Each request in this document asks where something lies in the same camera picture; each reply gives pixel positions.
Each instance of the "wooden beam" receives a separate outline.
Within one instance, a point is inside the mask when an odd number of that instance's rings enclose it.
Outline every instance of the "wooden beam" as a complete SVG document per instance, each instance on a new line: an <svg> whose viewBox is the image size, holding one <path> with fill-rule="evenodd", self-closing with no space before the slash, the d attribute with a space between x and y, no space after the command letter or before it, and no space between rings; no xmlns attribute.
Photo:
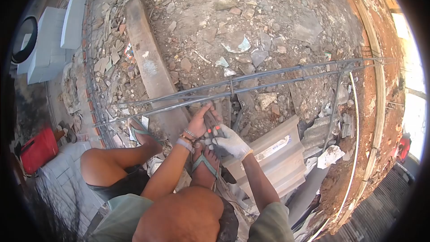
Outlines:
<svg viewBox="0 0 430 242"><path fill-rule="evenodd" d="M376 33L374 30L372 21L370 19L369 13L365 8L362 0L353 0L353 1L363 21L364 29L366 30L367 37L369 39L370 48L372 50L372 55L374 57L380 57L381 49L379 47L378 38L376 37ZM339 223L335 227L335 232L337 232L337 230L339 230L342 224L346 222L348 217L354 211L354 208L357 206L361 196L363 195L363 192L367 186L368 179L372 174L373 167L376 162L376 154L378 153L381 145L382 132L383 132L384 122L385 122L385 98L386 98L384 66L375 67L375 83L376 83L376 126L374 131L372 150L370 152L369 161L367 162L366 170L364 172L363 181L360 184L351 205L348 207L348 210L345 212L345 214L343 215L343 217L340 219Z"/></svg>
<svg viewBox="0 0 430 242"><path fill-rule="evenodd" d="M149 14L143 0L130 0L125 7L127 33L143 84L149 98L176 93L170 73L164 64L155 35L149 24ZM152 107L159 108L179 103L179 100L157 101ZM184 128L188 126L190 115L183 109L174 109L156 115L171 144L175 144Z"/></svg>

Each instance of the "white pipe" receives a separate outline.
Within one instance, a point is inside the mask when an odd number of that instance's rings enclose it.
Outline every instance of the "white pipe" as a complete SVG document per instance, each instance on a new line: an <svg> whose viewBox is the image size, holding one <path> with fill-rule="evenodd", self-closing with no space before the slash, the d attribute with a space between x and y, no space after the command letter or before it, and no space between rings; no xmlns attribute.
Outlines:
<svg viewBox="0 0 430 242"><path fill-rule="evenodd" d="M350 182L349 182L349 184L348 184L348 189L347 189L347 192L346 192L346 194L345 194L345 198L344 198L344 200L343 200L343 202L342 202L341 207L339 208L339 212L338 212L338 214L336 215L336 218L335 218L332 222L336 222L336 219L339 217L339 215L340 215L340 213L341 213L341 211L342 211L342 208L344 207L345 202L347 201L348 193L349 193L349 190L351 189L351 185L352 185L352 179L354 178L355 166L357 165L358 141L359 141L359 125L360 125L360 124L359 124L359 121L358 121L358 100L357 100L357 91L356 91L356 89L355 89L354 77L352 77L352 73L351 73L351 72L350 72L350 79L351 79L351 83L352 83L352 89L353 89L353 91L354 91L355 114L356 114L356 117L357 117L357 141L356 141L356 145L355 145L354 165L352 166L351 179L350 179Z"/></svg>

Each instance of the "person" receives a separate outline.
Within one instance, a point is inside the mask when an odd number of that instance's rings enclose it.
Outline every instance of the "person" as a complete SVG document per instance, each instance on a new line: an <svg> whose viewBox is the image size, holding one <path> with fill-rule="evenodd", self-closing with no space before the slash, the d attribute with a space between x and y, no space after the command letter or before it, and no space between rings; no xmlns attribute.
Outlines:
<svg viewBox="0 0 430 242"><path fill-rule="evenodd" d="M219 159L209 147L194 143L190 186L173 193L192 151L191 144L206 132L203 115L208 110L220 120L212 103L204 105L151 178L141 166L161 153L163 147L135 119L129 119L129 126L141 146L89 149L81 156L84 180L111 209L88 237L89 241L236 240L237 218L233 222L223 220L225 214L234 216L225 203L231 205L211 190L218 177ZM293 241L288 208L280 202L252 150L229 127L222 124L220 127L226 138L216 137L213 141L242 161L260 211L260 216L250 226L248 241ZM220 235L231 227L235 229L234 237Z"/></svg>

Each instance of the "corrugated sheet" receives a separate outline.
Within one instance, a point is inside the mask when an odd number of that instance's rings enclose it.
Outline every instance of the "corrugated sheet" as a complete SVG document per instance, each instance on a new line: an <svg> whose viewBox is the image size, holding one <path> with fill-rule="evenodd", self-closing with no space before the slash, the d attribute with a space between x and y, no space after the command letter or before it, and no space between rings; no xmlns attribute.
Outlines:
<svg viewBox="0 0 430 242"><path fill-rule="evenodd" d="M408 183L395 170L390 170L373 193L355 209L351 220L334 235L318 242L379 241L394 223L409 190Z"/></svg>

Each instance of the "sandal strap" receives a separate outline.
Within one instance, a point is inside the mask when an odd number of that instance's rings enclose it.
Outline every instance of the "sandal strap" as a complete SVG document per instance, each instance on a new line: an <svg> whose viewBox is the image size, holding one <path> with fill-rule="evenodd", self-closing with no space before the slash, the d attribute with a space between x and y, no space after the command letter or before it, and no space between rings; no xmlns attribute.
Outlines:
<svg viewBox="0 0 430 242"><path fill-rule="evenodd" d="M194 170L196 170L197 166L199 166L201 162L203 162L206 165L206 167L209 169L209 171L211 171L212 175L214 175L214 177L218 179L218 172L208 162L207 158L203 155L203 153L199 156L199 158L197 158L196 162L193 164L193 169L191 173L193 173Z"/></svg>

